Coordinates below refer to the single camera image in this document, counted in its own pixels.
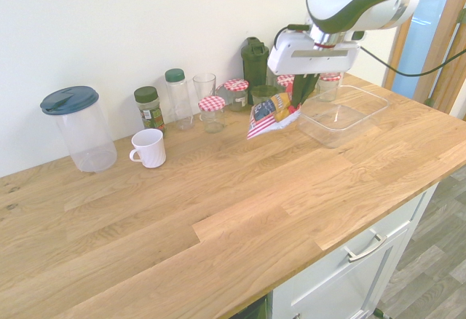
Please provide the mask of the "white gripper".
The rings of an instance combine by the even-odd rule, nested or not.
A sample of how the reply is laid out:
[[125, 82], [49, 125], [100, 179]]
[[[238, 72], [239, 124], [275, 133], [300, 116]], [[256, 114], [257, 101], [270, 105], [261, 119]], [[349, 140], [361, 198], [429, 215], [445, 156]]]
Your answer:
[[357, 42], [340, 42], [334, 46], [316, 44], [312, 39], [290, 42], [293, 80], [292, 106], [304, 104], [321, 73], [341, 73], [352, 68], [360, 51]]

